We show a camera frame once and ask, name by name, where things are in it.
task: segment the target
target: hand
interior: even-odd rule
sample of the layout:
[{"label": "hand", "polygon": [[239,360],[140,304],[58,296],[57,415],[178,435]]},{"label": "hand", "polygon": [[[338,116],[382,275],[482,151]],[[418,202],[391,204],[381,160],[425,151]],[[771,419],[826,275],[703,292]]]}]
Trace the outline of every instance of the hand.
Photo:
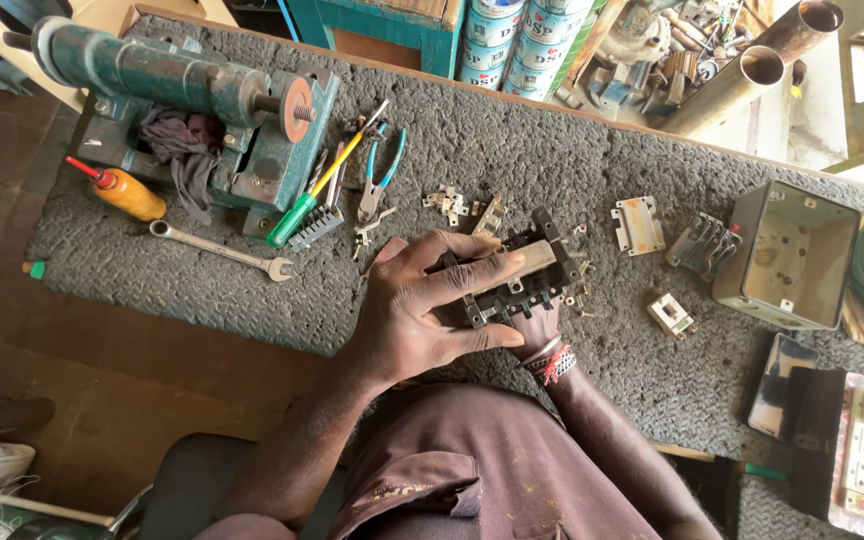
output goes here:
[{"label": "hand", "polygon": [[[381,391],[468,353],[522,346],[522,335],[507,325],[455,328],[429,312],[522,268],[524,255],[497,253],[499,245],[496,238],[435,230],[373,266],[358,323],[339,358]],[[426,274],[447,250],[456,259],[477,260]]]},{"label": "hand", "polygon": [[[526,319],[525,313],[518,313],[511,318],[511,326],[522,334],[525,343],[519,347],[511,348],[509,351],[521,362],[542,350],[549,341],[559,333],[559,305],[562,297],[552,299],[552,309],[546,310],[541,305],[532,308],[532,318]],[[562,342],[547,352],[551,357],[553,353],[564,346]]]}]

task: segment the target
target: pliers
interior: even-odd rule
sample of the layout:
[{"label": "pliers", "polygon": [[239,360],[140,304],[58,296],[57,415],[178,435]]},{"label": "pliers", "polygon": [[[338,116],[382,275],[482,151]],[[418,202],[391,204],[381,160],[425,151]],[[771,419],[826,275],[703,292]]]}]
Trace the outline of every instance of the pliers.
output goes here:
[{"label": "pliers", "polygon": [[[389,125],[388,122],[382,120],[375,129],[379,135],[384,134],[385,128]],[[392,175],[396,174],[396,169],[399,168],[399,162],[402,161],[402,151],[405,149],[405,128],[399,131],[398,148],[395,150],[395,158],[391,161],[389,171],[385,173],[378,185],[373,184],[373,169],[376,163],[376,149],[378,148],[378,140],[371,142],[371,147],[368,148],[368,161],[366,161],[366,185],[362,193],[362,202],[359,202],[359,222],[365,223],[376,215],[378,202],[382,198],[382,191],[389,185]]]}]

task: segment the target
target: green screwdriver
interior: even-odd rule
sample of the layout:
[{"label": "green screwdriver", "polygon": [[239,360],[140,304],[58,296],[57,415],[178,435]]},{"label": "green screwdriver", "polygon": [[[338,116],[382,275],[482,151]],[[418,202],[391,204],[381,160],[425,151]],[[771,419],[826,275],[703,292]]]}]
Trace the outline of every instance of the green screwdriver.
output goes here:
[{"label": "green screwdriver", "polygon": [[385,100],[379,105],[378,110],[368,118],[368,121],[362,126],[362,129],[359,129],[355,136],[351,141],[348,141],[348,144],[345,145],[345,149],[342,150],[342,153],[335,158],[335,161],[332,163],[328,170],[326,170],[320,177],[318,177],[318,181],[309,188],[308,191],[302,193],[298,196],[298,200],[295,201],[295,205],[292,206],[286,214],[282,217],[282,220],[275,225],[275,228],[269,232],[269,235],[266,236],[265,241],[269,242],[269,245],[273,248],[281,248],[285,245],[289,239],[296,233],[296,229],[299,228],[299,225],[302,224],[303,220],[306,219],[306,215],[315,207],[317,199],[316,197],[319,195],[319,192],[329,183],[329,179],[332,178],[332,174],[335,173],[335,170],[342,166],[342,162],[349,157],[349,154],[353,153],[353,150],[356,146],[358,146],[359,141],[362,141],[363,135],[365,135],[366,130],[369,129],[378,119],[378,116],[385,111],[385,107],[389,105],[389,100]]}]

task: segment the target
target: red nozzle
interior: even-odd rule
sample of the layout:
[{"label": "red nozzle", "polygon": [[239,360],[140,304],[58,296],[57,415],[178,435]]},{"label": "red nozzle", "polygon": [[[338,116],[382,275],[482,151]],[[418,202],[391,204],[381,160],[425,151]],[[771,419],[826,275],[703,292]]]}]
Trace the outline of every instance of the red nozzle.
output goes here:
[{"label": "red nozzle", "polygon": [[115,177],[105,169],[93,169],[71,155],[66,155],[65,160],[69,164],[72,164],[72,166],[75,166],[79,171],[92,177],[92,184],[99,189],[105,190],[111,188],[113,184],[115,184]]}]

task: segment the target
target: screw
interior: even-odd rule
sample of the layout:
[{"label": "screw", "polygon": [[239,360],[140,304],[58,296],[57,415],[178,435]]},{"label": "screw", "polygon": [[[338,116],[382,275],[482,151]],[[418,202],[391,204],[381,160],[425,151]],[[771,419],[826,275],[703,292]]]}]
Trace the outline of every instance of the screw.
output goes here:
[{"label": "screw", "polygon": [[305,120],[306,122],[315,122],[315,119],[318,117],[315,108],[307,104],[297,104],[295,109],[292,111],[292,115],[295,118]]}]

